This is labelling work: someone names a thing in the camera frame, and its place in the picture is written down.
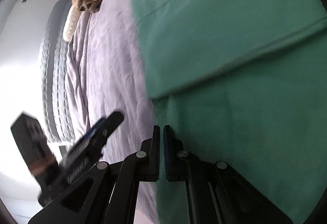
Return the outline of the lavender bed blanket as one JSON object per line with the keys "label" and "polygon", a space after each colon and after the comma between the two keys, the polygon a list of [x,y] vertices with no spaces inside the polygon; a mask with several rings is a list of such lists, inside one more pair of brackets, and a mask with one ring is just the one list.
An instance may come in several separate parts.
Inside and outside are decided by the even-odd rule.
{"label": "lavender bed blanket", "polygon": [[151,138],[155,112],[147,97],[131,0],[102,0],[83,12],[68,45],[65,87],[74,136],[121,111],[124,121],[103,147],[103,160],[123,161]]}

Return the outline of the green work jacket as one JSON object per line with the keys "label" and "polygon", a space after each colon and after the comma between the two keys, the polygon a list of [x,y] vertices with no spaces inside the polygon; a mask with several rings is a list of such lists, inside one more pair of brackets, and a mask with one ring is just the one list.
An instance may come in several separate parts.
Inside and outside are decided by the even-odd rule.
{"label": "green work jacket", "polygon": [[321,0],[132,0],[147,94],[186,150],[326,223]]}

